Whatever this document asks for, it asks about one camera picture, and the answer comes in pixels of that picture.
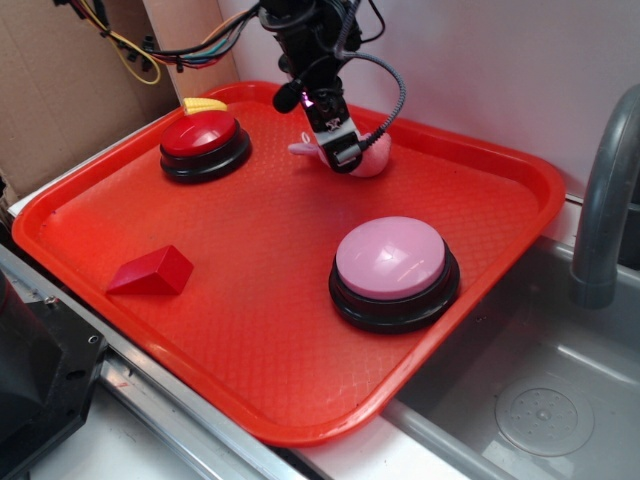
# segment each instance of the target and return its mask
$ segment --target red tray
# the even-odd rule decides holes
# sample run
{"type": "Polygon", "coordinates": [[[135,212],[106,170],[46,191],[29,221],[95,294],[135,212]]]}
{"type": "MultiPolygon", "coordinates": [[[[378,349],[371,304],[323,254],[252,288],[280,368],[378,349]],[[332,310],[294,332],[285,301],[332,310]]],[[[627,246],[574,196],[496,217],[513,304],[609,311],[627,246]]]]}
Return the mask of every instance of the red tray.
{"type": "MultiPolygon", "coordinates": [[[[558,173],[502,147],[396,121],[390,165],[359,179],[294,157],[310,133],[276,87],[208,95],[251,136],[232,175],[168,180],[159,138],[176,110],[31,202],[15,240],[133,342],[263,441],[308,446],[378,413],[530,246],[564,201],[558,173]],[[351,327],[327,282],[342,238],[373,218],[426,221],[461,267],[458,300],[432,327],[379,335],[351,327]],[[124,263],[174,245],[195,266],[176,296],[107,295],[124,263]]],[[[383,115],[353,108],[362,132],[383,115]]]]}

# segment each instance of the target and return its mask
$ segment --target black button base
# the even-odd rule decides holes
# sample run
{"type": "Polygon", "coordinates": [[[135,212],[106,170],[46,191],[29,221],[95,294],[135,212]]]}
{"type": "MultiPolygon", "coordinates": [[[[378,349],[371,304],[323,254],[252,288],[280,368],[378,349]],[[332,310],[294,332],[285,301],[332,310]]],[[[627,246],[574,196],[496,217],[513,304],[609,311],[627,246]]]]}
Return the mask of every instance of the black button base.
{"type": "Polygon", "coordinates": [[[227,143],[194,157],[175,157],[160,146],[160,165],[172,179],[180,183],[200,183],[225,177],[235,172],[251,155],[249,134],[240,128],[236,120],[236,131],[227,143]]]}
{"type": "Polygon", "coordinates": [[[374,300],[355,293],[340,278],[334,258],[329,293],[340,315],[362,330],[407,333],[431,325],[451,306],[460,284],[460,267],[445,244],[445,265],[426,290],[398,300],[374,300]]]}

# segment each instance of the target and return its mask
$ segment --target red button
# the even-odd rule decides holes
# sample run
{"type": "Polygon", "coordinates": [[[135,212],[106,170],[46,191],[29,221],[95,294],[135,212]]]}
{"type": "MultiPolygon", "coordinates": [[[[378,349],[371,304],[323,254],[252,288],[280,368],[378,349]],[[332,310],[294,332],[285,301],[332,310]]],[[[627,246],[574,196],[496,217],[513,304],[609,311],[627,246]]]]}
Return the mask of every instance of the red button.
{"type": "Polygon", "coordinates": [[[228,112],[198,112],[169,125],[162,134],[161,144],[169,155],[194,157],[223,146],[235,131],[235,118],[228,112]]]}

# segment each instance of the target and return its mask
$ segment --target gray faucet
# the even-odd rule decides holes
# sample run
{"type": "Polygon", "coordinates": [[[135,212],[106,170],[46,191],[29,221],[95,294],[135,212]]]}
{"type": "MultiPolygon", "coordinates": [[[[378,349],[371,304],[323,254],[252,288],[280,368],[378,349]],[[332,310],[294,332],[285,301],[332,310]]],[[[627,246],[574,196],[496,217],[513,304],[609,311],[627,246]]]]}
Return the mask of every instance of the gray faucet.
{"type": "Polygon", "coordinates": [[[640,85],[616,105],[598,147],[571,265],[573,302],[613,301],[617,264],[640,268],[640,85]]]}

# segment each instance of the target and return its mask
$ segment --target stainless steel sink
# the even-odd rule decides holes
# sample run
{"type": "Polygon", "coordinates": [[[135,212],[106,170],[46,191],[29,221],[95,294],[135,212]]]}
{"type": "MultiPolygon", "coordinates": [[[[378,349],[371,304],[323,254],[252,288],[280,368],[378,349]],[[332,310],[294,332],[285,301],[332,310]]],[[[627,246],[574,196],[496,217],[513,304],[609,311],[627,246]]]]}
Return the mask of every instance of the stainless steel sink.
{"type": "Polygon", "coordinates": [[[568,297],[571,250],[539,240],[385,416],[471,478],[640,478],[640,275],[568,297]]]}

